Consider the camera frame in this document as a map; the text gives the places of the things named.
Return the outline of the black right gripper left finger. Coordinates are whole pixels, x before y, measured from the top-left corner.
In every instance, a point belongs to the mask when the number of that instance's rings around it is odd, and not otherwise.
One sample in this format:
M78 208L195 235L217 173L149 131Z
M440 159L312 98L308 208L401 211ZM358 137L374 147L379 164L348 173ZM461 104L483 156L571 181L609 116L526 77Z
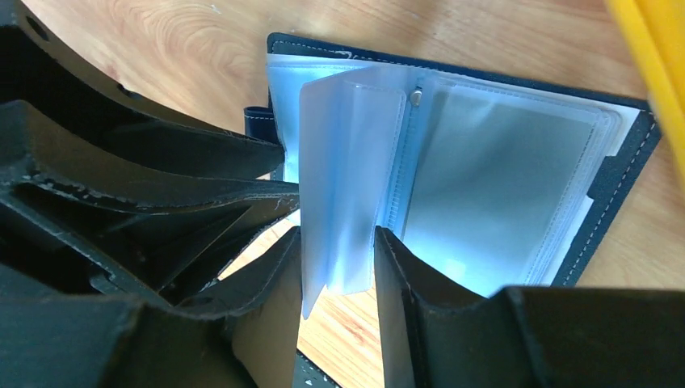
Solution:
M4 387L289 387L300 229L179 307L65 295L1 268Z

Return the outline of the blue leather card holder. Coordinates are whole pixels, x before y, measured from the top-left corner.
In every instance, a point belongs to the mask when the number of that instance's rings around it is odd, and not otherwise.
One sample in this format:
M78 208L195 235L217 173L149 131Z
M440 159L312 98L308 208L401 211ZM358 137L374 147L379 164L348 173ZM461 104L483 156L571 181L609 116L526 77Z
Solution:
M483 297L578 282L661 134L639 99L286 33L269 105L299 187L303 314L370 289L377 226Z

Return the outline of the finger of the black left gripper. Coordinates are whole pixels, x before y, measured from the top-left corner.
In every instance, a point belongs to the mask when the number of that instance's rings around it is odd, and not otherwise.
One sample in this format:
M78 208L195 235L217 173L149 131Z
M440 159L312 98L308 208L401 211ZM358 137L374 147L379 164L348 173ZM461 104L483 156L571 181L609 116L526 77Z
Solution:
M178 175L254 179L281 145L220 129L125 88L75 53L21 1L1 3L1 101L27 102L100 149Z
M297 205L293 183L157 171L1 106L1 259L60 290L178 304Z

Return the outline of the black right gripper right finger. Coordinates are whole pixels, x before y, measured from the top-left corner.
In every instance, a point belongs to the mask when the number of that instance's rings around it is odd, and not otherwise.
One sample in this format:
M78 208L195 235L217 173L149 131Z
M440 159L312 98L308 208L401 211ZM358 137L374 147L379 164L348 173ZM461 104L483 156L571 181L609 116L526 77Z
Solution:
M482 297L375 230L387 387L681 387L684 294L507 286Z

